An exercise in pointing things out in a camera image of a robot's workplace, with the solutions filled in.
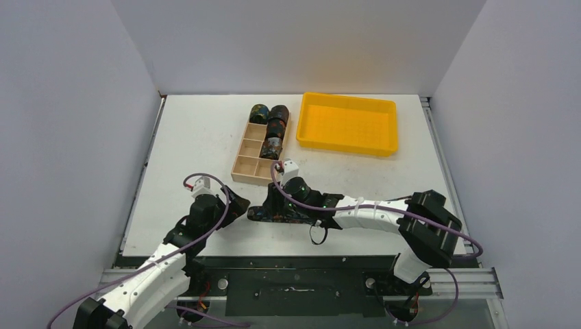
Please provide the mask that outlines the wooden compartment box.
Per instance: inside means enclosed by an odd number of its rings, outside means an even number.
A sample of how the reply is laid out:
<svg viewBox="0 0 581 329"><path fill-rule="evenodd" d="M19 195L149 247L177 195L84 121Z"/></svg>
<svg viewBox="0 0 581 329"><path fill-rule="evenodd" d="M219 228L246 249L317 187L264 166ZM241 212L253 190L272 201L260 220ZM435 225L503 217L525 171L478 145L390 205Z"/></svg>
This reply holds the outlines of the wooden compartment box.
<svg viewBox="0 0 581 329"><path fill-rule="evenodd" d="M282 160L291 113L284 105L252 107L231 170L233 181L266 186L271 182L270 167Z"/></svg>

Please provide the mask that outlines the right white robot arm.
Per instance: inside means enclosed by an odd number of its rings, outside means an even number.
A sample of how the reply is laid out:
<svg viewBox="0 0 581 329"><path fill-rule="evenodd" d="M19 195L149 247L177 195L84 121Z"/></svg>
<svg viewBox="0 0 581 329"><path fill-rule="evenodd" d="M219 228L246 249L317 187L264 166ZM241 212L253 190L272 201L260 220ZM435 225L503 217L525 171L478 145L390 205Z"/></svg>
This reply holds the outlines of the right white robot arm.
<svg viewBox="0 0 581 329"><path fill-rule="evenodd" d="M386 201L322 193L296 177L283 187L268 185L257 220L304 223L325 231L357 228L400 235L407 246L393 263L387 284L394 293L403 294L428 269L444 269L452 263L462 223L444 207L445 201L433 190Z"/></svg>

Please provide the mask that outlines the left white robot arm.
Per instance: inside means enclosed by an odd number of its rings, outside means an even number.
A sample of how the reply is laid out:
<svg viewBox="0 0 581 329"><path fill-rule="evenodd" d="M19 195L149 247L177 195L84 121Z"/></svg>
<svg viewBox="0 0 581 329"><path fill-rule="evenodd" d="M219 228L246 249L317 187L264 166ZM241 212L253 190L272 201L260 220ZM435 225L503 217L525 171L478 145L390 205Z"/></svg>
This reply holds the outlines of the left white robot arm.
<svg viewBox="0 0 581 329"><path fill-rule="evenodd" d="M132 275L118 279L100 299L85 299L77 309L74 328L144 328L175 297L196 295L203 289L203 267L196 256L212 232L247 212L250 201L228 186L221 188L225 201L204 186L192 191L189 213Z"/></svg>

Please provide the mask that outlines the rolled tie blue yellow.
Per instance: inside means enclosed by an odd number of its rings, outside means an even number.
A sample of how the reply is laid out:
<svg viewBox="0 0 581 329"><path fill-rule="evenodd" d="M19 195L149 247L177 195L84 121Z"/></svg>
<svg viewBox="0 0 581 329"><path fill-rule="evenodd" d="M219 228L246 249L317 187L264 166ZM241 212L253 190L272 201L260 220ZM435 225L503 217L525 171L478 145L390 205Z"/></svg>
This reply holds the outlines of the rolled tie blue yellow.
<svg viewBox="0 0 581 329"><path fill-rule="evenodd" d="M249 122L266 125L269 119L269 113L270 110L266 105L257 103L251 108L249 113Z"/></svg>

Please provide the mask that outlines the yellow plastic tray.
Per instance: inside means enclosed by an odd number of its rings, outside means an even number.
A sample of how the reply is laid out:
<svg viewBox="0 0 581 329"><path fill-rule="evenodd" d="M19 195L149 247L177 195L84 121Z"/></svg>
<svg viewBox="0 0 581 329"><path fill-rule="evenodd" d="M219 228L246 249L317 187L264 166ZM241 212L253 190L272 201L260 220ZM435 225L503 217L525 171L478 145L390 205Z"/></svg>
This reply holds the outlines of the yellow plastic tray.
<svg viewBox="0 0 581 329"><path fill-rule="evenodd" d="M307 148L389 157L399 148L396 103L305 93L296 139Z"/></svg>

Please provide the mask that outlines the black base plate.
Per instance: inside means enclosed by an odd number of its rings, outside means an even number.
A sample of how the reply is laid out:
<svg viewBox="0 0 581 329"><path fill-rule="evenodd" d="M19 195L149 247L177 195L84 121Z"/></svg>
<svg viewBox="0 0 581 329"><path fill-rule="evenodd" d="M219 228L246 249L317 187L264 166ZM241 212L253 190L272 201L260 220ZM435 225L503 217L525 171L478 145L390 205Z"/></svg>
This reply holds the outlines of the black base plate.
<svg viewBox="0 0 581 329"><path fill-rule="evenodd" d="M436 296L440 269L406 284L393 273L394 256L202 257L181 303L193 307L202 295L225 298L227 316L383 317L408 308L416 297Z"/></svg>

